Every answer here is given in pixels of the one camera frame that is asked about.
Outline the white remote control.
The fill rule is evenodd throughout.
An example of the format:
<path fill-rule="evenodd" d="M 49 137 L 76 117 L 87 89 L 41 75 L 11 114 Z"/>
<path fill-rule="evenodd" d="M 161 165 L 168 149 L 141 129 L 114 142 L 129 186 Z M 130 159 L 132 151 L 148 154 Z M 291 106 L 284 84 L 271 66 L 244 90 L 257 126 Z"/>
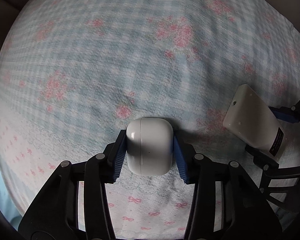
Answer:
<path fill-rule="evenodd" d="M 285 133 L 266 103 L 246 84 L 236 90 L 223 127 L 249 146 L 279 161 L 285 149 Z"/>

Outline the white earbuds case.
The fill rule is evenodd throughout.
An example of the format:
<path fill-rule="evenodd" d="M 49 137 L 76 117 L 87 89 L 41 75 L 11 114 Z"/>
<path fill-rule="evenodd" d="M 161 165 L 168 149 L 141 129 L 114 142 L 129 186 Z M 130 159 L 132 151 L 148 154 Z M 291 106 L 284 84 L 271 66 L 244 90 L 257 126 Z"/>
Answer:
<path fill-rule="evenodd" d="M 160 118 L 133 120 L 126 129 L 127 164 L 138 176 L 163 176 L 172 166 L 173 128 Z"/>

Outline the floral checkered bed cover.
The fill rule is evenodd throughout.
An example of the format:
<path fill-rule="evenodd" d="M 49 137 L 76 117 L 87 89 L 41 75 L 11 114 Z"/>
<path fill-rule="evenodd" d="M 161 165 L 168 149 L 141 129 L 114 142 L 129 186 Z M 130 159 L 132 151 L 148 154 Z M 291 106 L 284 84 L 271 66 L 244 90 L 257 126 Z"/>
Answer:
<path fill-rule="evenodd" d="M 265 0 L 30 0 L 0 52 L 0 170 L 24 214 L 63 160 L 138 118 L 210 159 L 261 170 L 222 122 L 237 88 L 300 99 L 300 33 Z"/>

